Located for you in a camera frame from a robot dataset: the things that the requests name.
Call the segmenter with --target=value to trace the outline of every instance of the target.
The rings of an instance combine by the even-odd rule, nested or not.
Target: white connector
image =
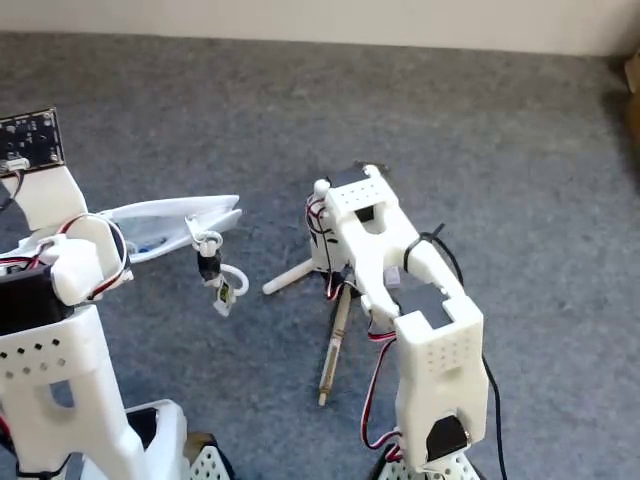
[[[14,158],[12,160],[4,160],[0,164],[0,172],[18,172],[20,170],[28,170],[30,166],[31,163],[26,158]]]

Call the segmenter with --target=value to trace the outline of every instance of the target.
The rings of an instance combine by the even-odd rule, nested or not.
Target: circuit board
[[[62,139],[55,108],[0,119],[0,177],[5,161],[26,159],[25,172],[64,164]]]

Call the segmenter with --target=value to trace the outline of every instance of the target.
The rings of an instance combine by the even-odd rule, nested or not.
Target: white plastic bracket
[[[376,480],[480,480],[473,465],[464,454],[456,455],[438,469],[429,472],[412,472],[404,460],[386,463]]]
[[[220,452],[214,446],[206,446],[191,465],[191,480],[230,480]]]

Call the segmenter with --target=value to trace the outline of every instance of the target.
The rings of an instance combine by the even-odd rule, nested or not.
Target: ventilation hole
[[[64,408],[75,406],[71,384],[68,380],[49,385],[49,390],[51,390],[51,397],[57,405]]]

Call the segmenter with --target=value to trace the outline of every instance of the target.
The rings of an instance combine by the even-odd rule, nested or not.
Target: white plastic rod
[[[287,285],[292,284],[297,280],[300,280],[302,277],[313,272],[313,269],[314,269],[313,260],[312,259],[306,260],[301,264],[296,265],[291,270],[287,270],[282,275],[278,275],[276,278],[274,278],[270,282],[265,283],[262,286],[262,291],[265,295],[271,295],[272,293],[277,292],[278,290],[286,287]]]

